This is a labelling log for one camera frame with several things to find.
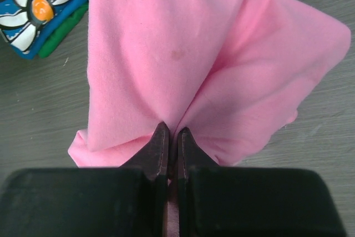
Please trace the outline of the pink t shirt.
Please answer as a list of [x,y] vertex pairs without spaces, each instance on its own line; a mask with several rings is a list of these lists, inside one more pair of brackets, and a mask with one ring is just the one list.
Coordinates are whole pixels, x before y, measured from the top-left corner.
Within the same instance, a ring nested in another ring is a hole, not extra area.
[[297,117],[349,28],[297,0],[89,0],[89,114],[68,153],[119,166],[160,122],[235,165]]

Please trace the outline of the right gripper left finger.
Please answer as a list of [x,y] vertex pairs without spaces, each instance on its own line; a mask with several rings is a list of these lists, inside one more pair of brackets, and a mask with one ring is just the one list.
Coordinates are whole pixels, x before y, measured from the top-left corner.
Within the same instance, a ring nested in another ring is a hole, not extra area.
[[141,172],[134,236],[167,236],[169,136],[167,125],[159,123],[150,140],[121,166]]

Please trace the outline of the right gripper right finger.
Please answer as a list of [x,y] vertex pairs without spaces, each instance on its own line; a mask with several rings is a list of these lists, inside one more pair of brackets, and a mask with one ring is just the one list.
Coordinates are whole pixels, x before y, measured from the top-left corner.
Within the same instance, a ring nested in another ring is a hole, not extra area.
[[194,167],[217,167],[197,144],[189,128],[183,128],[177,138],[177,199],[179,206],[179,235],[194,235],[194,205],[189,176]]

